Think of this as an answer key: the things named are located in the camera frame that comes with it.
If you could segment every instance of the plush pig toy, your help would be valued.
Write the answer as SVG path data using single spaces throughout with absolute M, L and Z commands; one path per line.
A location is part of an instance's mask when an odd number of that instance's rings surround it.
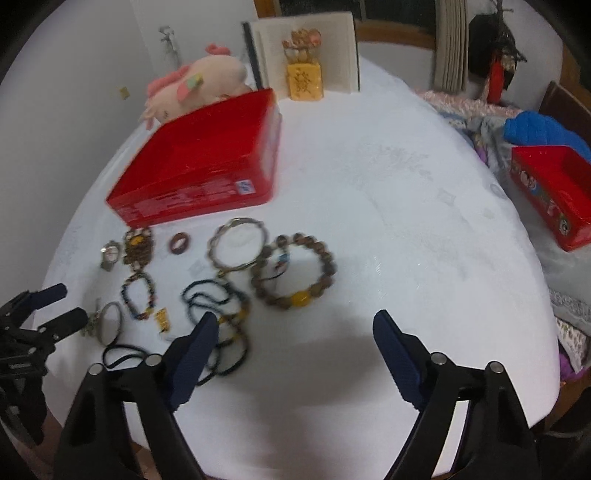
M 185 65 L 148 85 L 142 119 L 151 130 L 154 119 L 164 124 L 202 106 L 248 93 L 246 68 L 226 47 L 211 44 L 207 57 Z

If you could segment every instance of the open book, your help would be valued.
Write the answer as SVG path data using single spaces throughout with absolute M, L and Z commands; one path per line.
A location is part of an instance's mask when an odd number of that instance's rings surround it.
M 322 35 L 318 60 L 325 90 L 359 91 L 359 60 L 355 23 L 350 12 L 261 18 L 242 24 L 256 87 L 272 88 L 278 99 L 289 96 L 286 81 L 287 58 L 282 40 L 292 30 L 316 28 Z

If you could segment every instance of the wall outlet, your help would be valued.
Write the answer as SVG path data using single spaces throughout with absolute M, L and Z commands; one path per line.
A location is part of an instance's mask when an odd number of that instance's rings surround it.
M 127 89 L 127 87 L 121 87 L 119 89 L 119 94 L 121 95 L 122 100 L 129 98 L 129 90 Z

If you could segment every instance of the white table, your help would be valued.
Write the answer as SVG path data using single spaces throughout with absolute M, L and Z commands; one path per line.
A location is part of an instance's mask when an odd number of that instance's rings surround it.
M 372 319 L 387 309 L 407 333 L 455 363 L 502 362 L 528 422 L 558 394 L 554 319 L 540 263 L 512 203 L 493 175 L 402 81 L 362 60 L 362 93 L 328 92 L 318 103 L 280 103 L 284 115 L 275 197 L 266 205 L 154 228 L 157 308 L 173 332 L 190 331 L 179 299 L 195 277 L 213 274 L 207 239 L 234 216 L 263 220 L 272 237 L 302 231 L 336 257 L 336 284 L 305 309 L 281 312 L 254 300 L 252 356 L 234 375 L 197 389 L 176 413 L 205 472 L 230 480 L 359 480 L 384 477 L 417 412 L 402 401 L 372 339 Z M 45 286 L 64 282 L 67 299 L 36 323 L 95 298 L 120 300 L 129 276 L 121 262 L 99 269 L 99 249 L 120 241 L 123 222 L 104 202 L 149 135 L 138 128 L 117 152 L 72 219 Z M 174 257 L 179 231 L 191 248 Z M 285 292 L 307 287 L 316 258 L 294 257 Z M 246 273 L 234 274 L 251 291 Z M 143 307 L 144 294 L 138 303 Z M 164 352 L 153 320 L 127 319 L 122 340 Z M 72 401 L 101 347 L 74 335 L 48 360 L 64 384 L 53 400 Z M 449 469 L 462 430 L 459 408 L 437 473 Z M 145 444 L 137 414 L 131 430 Z M 64 422 L 64 415 L 58 415 Z

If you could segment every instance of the red box with stickers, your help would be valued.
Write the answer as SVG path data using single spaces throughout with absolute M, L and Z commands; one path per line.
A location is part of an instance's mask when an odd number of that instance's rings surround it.
M 196 110 L 154 133 L 106 201 L 133 228 L 265 203 L 280 131 L 270 89 Z
M 563 250 L 591 243 L 591 165 L 570 147 L 514 147 L 511 177 Z

